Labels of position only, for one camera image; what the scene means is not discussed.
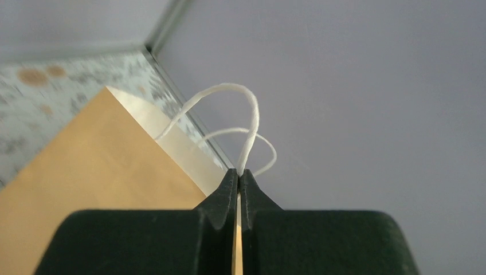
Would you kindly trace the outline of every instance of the gray wall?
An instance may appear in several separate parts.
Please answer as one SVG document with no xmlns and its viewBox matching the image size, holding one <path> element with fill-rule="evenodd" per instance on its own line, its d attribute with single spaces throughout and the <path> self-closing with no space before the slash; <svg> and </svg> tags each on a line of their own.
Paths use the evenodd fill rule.
<svg viewBox="0 0 486 275">
<path fill-rule="evenodd" d="M 221 82 L 260 102 L 285 208 L 376 209 L 422 274 L 486 270 L 484 0 L 194 1 L 159 60 L 186 98 Z M 239 94 L 202 100 L 209 130 L 248 126 Z M 244 137 L 218 139 L 232 161 Z M 270 158 L 257 142 L 253 170 Z"/>
<path fill-rule="evenodd" d="M 143 45 L 169 1 L 1 0 L 0 60 Z"/>
</svg>

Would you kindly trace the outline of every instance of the white string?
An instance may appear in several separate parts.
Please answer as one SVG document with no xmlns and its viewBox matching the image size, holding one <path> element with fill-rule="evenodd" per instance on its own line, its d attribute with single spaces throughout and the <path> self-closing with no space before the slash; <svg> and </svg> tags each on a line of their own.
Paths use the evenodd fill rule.
<svg viewBox="0 0 486 275">
<path fill-rule="evenodd" d="M 238 133 L 238 132 L 240 132 L 240 133 L 248 133 L 249 131 L 250 130 L 248 130 L 246 128 L 241 128 L 241 127 L 227 128 L 227 129 L 222 129 L 222 130 L 214 131 L 212 133 L 209 133 L 209 134 L 205 135 L 201 140 L 199 140 L 195 145 L 193 145 L 191 147 L 191 149 L 189 150 L 189 152 L 192 152 L 192 150 L 194 150 L 195 148 L 199 147 L 199 145 L 201 145 L 201 143 L 207 141 L 210 138 L 214 138 L 215 136 L 226 135 L 227 133 Z M 255 173 L 253 173 L 253 176 L 258 176 L 258 175 L 262 174 L 266 170 L 272 168 L 272 166 L 275 164 L 275 162 L 277 162 L 277 151 L 275 150 L 275 147 L 272 145 L 272 143 L 269 142 L 263 136 L 261 136 L 259 133 L 257 133 L 257 138 L 263 140 L 264 142 L 266 142 L 266 144 L 268 144 L 268 146 L 270 146 L 270 149 L 272 150 L 273 158 L 264 167 L 262 167 L 261 169 L 259 169 Z"/>
<path fill-rule="evenodd" d="M 189 99 L 184 105 L 182 105 L 181 110 L 174 116 L 174 118 L 170 121 L 168 126 L 162 131 L 160 135 L 158 135 L 155 140 L 159 140 L 164 137 L 170 129 L 177 123 L 177 121 L 187 113 L 197 102 L 199 102 L 203 97 L 206 97 L 212 93 L 220 92 L 220 91 L 228 91 L 233 90 L 240 93 L 243 93 L 250 102 L 252 106 L 252 119 L 250 121 L 250 127 L 248 136 L 246 138 L 245 143 L 243 144 L 243 149 L 241 150 L 240 157 L 238 158 L 238 163 L 236 166 L 236 172 L 239 176 L 243 175 L 243 171 L 246 166 L 246 162 L 248 161 L 248 155 L 252 150 L 253 143 L 255 143 L 255 138 L 257 136 L 258 126 L 260 124 L 260 111 L 258 110 L 258 101 L 256 96 L 250 91 L 247 87 L 243 85 L 238 85 L 234 83 L 222 83 L 220 85 L 212 86 L 210 88 L 205 89 L 204 91 L 200 91 L 195 94 L 191 99 Z"/>
</svg>

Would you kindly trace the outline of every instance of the marbled countertop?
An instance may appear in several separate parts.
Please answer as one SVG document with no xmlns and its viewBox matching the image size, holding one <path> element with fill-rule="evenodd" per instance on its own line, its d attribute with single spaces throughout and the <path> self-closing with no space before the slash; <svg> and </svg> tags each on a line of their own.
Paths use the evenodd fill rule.
<svg viewBox="0 0 486 275">
<path fill-rule="evenodd" d="M 0 65 L 0 189 L 104 86 L 132 93 L 173 117 L 180 106 L 142 52 Z M 179 127 L 197 141 L 195 125 Z M 201 147 L 224 165 L 207 144 Z"/>
</svg>

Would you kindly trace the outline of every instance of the black clamp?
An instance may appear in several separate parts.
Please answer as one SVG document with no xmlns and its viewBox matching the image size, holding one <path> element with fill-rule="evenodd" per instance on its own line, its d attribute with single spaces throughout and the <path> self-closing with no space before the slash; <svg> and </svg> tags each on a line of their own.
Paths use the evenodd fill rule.
<svg viewBox="0 0 486 275">
<path fill-rule="evenodd" d="M 238 194 L 244 274 L 418 274 L 387 214 L 282 210 L 235 169 L 193 210 L 71 214 L 36 274 L 232 274 Z"/>
</svg>

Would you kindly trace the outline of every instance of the clamp jaw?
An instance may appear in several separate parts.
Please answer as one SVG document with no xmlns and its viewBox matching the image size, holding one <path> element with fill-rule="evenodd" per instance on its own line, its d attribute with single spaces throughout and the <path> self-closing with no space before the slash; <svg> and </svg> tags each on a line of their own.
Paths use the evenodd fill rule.
<svg viewBox="0 0 486 275">
<path fill-rule="evenodd" d="M 71 214 L 36 274 L 233 274 L 238 194 L 244 274 L 419 274 L 387 214 L 282 210 L 235 169 L 193 210 Z"/>
</svg>

